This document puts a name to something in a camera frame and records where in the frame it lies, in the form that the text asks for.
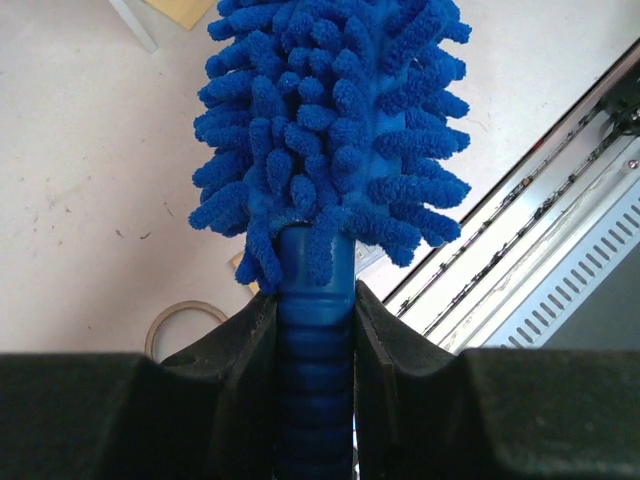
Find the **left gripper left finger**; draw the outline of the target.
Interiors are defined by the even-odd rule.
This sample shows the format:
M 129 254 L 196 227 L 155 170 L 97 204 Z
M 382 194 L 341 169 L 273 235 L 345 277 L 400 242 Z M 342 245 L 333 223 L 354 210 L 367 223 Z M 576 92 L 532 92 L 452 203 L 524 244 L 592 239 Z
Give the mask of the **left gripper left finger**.
M 268 479 L 276 303 L 254 297 L 155 362 L 142 354 L 5 354 L 5 479 Z

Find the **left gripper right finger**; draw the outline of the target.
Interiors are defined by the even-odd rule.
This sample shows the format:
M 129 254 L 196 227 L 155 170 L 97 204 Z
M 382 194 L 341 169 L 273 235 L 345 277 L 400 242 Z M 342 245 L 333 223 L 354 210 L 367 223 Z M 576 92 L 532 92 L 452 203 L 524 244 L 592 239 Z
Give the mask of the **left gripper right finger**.
M 635 352 L 451 354 L 356 285 L 355 414 L 364 479 L 635 479 Z

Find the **blue microfiber duster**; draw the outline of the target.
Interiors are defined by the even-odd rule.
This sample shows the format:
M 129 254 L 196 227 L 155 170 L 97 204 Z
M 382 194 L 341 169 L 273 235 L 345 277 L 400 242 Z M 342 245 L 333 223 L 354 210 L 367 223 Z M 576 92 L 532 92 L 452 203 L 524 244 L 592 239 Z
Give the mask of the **blue microfiber duster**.
M 469 186 L 449 87 L 471 29 L 452 1 L 222 1 L 194 122 L 197 230 L 243 235 L 236 270 L 278 298 L 273 474 L 351 475 L 356 247 L 397 266 L 456 240 Z

